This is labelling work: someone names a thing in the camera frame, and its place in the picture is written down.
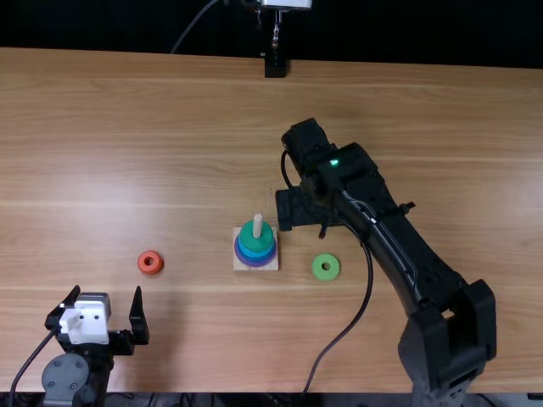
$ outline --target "black background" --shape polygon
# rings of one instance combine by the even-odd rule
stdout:
[[[0,46],[167,53],[207,0],[0,0]],[[256,14],[221,0],[179,53],[258,56]],[[271,39],[271,27],[261,33]],[[314,0],[284,17],[290,59],[543,67],[543,2]]]

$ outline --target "purple ring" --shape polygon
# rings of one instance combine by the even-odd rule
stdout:
[[[273,250],[270,252],[270,254],[262,260],[253,261],[244,257],[244,254],[241,253],[238,245],[239,245],[239,242],[238,242],[238,238],[236,237],[236,242],[234,243],[234,252],[236,252],[236,256],[238,256],[239,261],[241,261],[244,265],[248,265],[249,267],[261,267],[263,265],[267,265],[273,259],[273,257],[275,256],[277,252],[277,243],[274,239]]]

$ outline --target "stacked rings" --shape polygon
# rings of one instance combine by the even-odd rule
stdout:
[[[250,220],[236,237],[234,251],[238,259],[249,267],[267,265],[277,252],[272,228],[266,222],[262,222],[260,237],[253,237],[253,221]]]

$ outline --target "wood grain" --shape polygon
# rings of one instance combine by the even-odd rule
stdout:
[[[294,61],[265,80],[255,59],[0,49],[0,388],[75,285],[111,296],[128,326],[136,285],[151,344],[119,357],[110,391],[300,391],[360,306],[367,272],[347,231],[282,233],[281,270],[232,272],[231,230],[276,223],[280,136],[316,117],[378,162],[410,219],[498,307],[498,357],[472,391],[543,386],[543,72]],[[157,249],[165,270],[141,275]],[[310,273],[321,251],[341,277]],[[406,392],[406,323],[377,270],[362,322],[312,389]],[[41,390],[46,347],[20,383]]]

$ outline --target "black cable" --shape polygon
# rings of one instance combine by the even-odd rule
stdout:
[[[356,325],[356,323],[360,320],[360,318],[364,315],[364,312],[366,311],[367,305],[370,302],[370,297],[372,296],[372,288],[373,288],[373,262],[372,262],[372,254],[370,253],[370,249],[365,243],[361,243],[362,248],[364,249],[364,254],[366,255],[367,260],[367,288],[366,288],[366,295],[364,295],[364,300],[362,301],[362,306],[356,313],[353,320],[349,323],[348,326],[345,327],[345,329],[339,333],[337,337],[335,337],[332,342],[330,342],[326,348],[322,350],[322,352],[316,357],[315,363],[313,364],[313,367],[311,368],[311,373],[309,374],[309,378],[307,379],[307,383],[305,384],[305,388],[303,393],[307,393],[309,390],[309,386],[311,385],[311,381],[313,380],[313,376],[315,375],[316,368],[319,366],[319,363],[321,362],[321,359],[324,357],[324,355],[331,349],[333,346],[338,343],[345,335],[347,335],[351,329]]]
[[[151,403],[153,403],[155,393],[151,394],[151,398],[149,399],[149,402],[147,403],[147,407],[151,407]]]
[[[283,175],[283,179],[285,180],[285,183],[287,184],[287,187],[289,190],[293,189],[292,182],[290,182],[287,174],[287,169],[285,165],[285,159],[287,157],[287,150],[283,151],[283,154],[281,154],[281,174]],[[342,223],[347,229],[349,229],[353,235],[358,239],[360,242],[360,245],[362,246],[362,249],[364,250],[364,254],[366,255],[366,261],[367,261],[367,288],[366,288],[366,294],[364,295],[364,299],[362,300],[362,305],[358,312],[356,313],[353,320],[349,323],[348,326],[345,327],[345,329],[339,333],[337,337],[335,337],[332,342],[330,342],[326,348],[322,350],[322,352],[316,357],[315,363],[313,363],[313,367],[311,367],[311,373],[307,379],[307,383],[305,384],[305,388],[303,393],[307,393],[309,390],[309,387],[311,385],[311,382],[313,380],[313,376],[315,375],[316,368],[318,367],[319,363],[321,362],[321,359],[324,357],[324,355],[335,346],[336,343],[338,343],[345,335],[347,335],[351,329],[356,325],[356,323],[360,320],[360,318],[364,315],[364,312],[366,312],[367,305],[370,302],[370,297],[372,296],[372,289],[373,289],[373,262],[372,262],[372,253],[370,252],[369,247],[366,243],[364,243],[360,237],[360,235],[356,232],[355,228],[346,220],[342,219],[338,215],[336,215],[331,210],[324,208],[322,206],[319,206],[319,208],[322,208],[328,212],[328,214],[335,218],[337,221]]]
[[[32,352],[31,356],[26,360],[25,364],[20,368],[19,373],[15,376],[14,382],[11,384],[11,389],[9,390],[9,407],[15,407],[15,389],[17,388],[17,383],[19,383],[20,378],[25,374],[28,366],[31,365],[32,361],[38,356],[42,349],[45,348],[45,345],[57,334],[57,330],[53,329],[43,340],[42,343],[37,345],[37,348]]]
[[[495,405],[495,403],[489,399],[487,396],[485,396],[484,394],[482,393],[477,393],[477,395],[482,398],[484,401],[486,401],[488,404],[490,404],[492,407],[497,407],[497,405]]]
[[[200,17],[205,14],[205,12],[210,9],[210,7],[217,3],[219,0],[211,0],[209,3],[207,3],[205,6],[202,7],[202,9],[196,14],[196,17],[193,18],[193,20],[190,22],[188,27],[185,29],[185,31],[179,36],[179,38],[176,41],[176,44],[172,47],[170,53],[176,53],[177,49],[181,45],[181,42],[187,36],[188,32],[194,27],[194,25],[200,20]]]
[[[294,188],[292,185],[292,182],[290,182],[287,174],[287,169],[285,166],[285,159],[287,157],[287,150],[283,151],[283,154],[281,154],[281,174],[283,175],[283,179],[285,180],[285,184],[287,184],[288,189]]]

